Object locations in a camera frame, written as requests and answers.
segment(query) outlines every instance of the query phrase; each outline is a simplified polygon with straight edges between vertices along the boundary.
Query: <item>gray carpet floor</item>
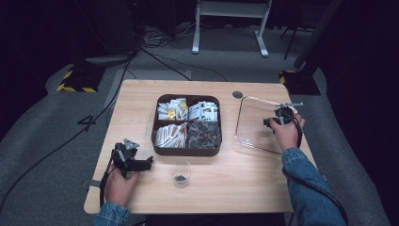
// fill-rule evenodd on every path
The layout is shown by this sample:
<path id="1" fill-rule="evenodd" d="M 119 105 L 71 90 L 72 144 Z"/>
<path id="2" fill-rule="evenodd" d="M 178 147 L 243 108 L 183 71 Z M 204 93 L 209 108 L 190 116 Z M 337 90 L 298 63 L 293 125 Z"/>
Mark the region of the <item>gray carpet floor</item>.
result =
<path id="1" fill-rule="evenodd" d="M 278 83 L 282 70 L 292 69 L 310 34 L 298 32 L 287 60 L 283 59 L 289 34 L 266 29 L 263 36 L 269 57 L 261 57 L 253 30 L 208 29 L 201 33 L 199 54 L 192 55 L 193 36 L 147 51 L 170 67 L 196 81 Z M 66 65 L 47 81 L 48 95 L 27 110 L 0 143 L 0 195 L 46 154 L 72 139 L 84 128 L 77 124 L 88 115 L 96 117 L 109 103 L 121 78 L 123 65 L 106 69 L 97 93 L 56 91 L 71 65 Z M 137 79 L 174 79 L 184 77 L 140 51 L 129 65 Z M 135 78 L 130 73 L 128 78 Z M 307 120 L 305 135 L 320 172 L 328 178 L 335 196 L 349 217 L 349 225 L 390 225 L 375 185 L 347 143 L 326 96 L 327 85 L 318 70 L 314 79 L 321 96 L 290 96 L 303 102 L 298 111 Z M 51 154 L 12 189 L 0 216 L 0 225 L 90 225 L 93 215 L 83 206 L 87 182 L 91 180 L 112 117 L 105 110 L 71 142 Z M 132 214 L 130 223 L 144 216 Z"/>

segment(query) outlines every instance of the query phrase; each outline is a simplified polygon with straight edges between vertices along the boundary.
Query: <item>white metal frame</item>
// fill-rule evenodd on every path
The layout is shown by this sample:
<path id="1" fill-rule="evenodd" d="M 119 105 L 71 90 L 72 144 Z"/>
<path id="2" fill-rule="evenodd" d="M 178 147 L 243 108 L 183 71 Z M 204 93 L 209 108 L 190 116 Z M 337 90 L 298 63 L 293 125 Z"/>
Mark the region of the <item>white metal frame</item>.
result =
<path id="1" fill-rule="evenodd" d="M 263 40 L 264 26 L 269 15 L 272 0 L 267 0 L 265 4 L 258 3 L 233 3 L 233 2 L 208 2 L 197 1 L 196 12 L 196 33 L 193 41 L 193 54 L 200 52 L 200 16 L 229 16 L 229 17 L 248 17 L 262 18 L 259 31 L 254 31 L 256 41 L 258 42 L 263 57 L 268 57 L 266 46 Z"/>

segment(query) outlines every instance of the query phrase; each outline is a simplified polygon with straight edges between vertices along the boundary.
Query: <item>denim jacket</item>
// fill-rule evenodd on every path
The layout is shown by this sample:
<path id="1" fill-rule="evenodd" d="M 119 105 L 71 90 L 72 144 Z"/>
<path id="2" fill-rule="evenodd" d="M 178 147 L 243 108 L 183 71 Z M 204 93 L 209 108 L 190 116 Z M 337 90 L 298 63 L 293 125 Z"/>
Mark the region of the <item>denim jacket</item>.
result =
<path id="1" fill-rule="evenodd" d="M 296 178 L 320 186 L 331 193 L 327 183 L 308 157 L 298 148 L 282 154 L 284 169 Z M 345 225 L 340 211 L 328 198 L 297 182 L 288 181 L 291 205 L 298 225 Z M 106 202 L 94 219 L 96 226 L 125 225 L 129 210 L 112 202 Z"/>
<path id="2" fill-rule="evenodd" d="M 319 171 L 298 148 L 285 151 L 282 154 L 282 164 L 284 169 L 294 177 L 331 193 Z M 288 192 L 298 225 L 346 225 L 335 204 L 317 191 L 289 180 Z"/>
<path id="3" fill-rule="evenodd" d="M 115 204 L 113 202 L 106 202 L 100 209 L 100 212 L 94 218 L 95 226 L 122 226 L 125 225 L 129 219 L 129 209 Z"/>

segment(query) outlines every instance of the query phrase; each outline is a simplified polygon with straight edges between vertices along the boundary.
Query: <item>hand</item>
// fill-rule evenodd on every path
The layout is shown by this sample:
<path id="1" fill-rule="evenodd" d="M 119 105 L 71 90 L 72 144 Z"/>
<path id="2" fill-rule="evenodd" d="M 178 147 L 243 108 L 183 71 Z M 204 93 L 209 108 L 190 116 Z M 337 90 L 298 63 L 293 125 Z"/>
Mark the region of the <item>hand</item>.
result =
<path id="1" fill-rule="evenodd" d="M 108 173 L 110 174 L 105 185 L 105 200 L 127 207 L 140 173 L 134 172 L 133 176 L 126 180 L 119 169 L 114 169 L 114 165 L 111 165 Z"/>
<path id="2" fill-rule="evenodd" d="M 305 120 L 299 114 L 294 114 L 299 122 L 299 126 L 303 128 Z M 293 121 L 285 125 L 279 125 L 275 121 L 270 121 L 270 127 L 275 131 L 276 141 L 284 152 L 289 148 L 297 148 L 298 132 Z"/>

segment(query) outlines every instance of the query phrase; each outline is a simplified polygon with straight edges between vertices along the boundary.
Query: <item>clear plastic cup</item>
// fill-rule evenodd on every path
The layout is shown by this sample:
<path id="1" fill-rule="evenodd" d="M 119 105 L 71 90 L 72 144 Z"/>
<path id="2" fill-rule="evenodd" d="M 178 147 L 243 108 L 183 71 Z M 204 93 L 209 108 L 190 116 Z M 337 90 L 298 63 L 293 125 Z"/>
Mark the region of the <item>clear plastic cup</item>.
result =
<path id="1" fill-rule="evenodd" d="M 170 166 L 169 174 L 173 183 L 178 188 L 188 186 L 188 181 L 191 176 L 192 167 L 190 163 L 183 160 L 178 160 Z"/>

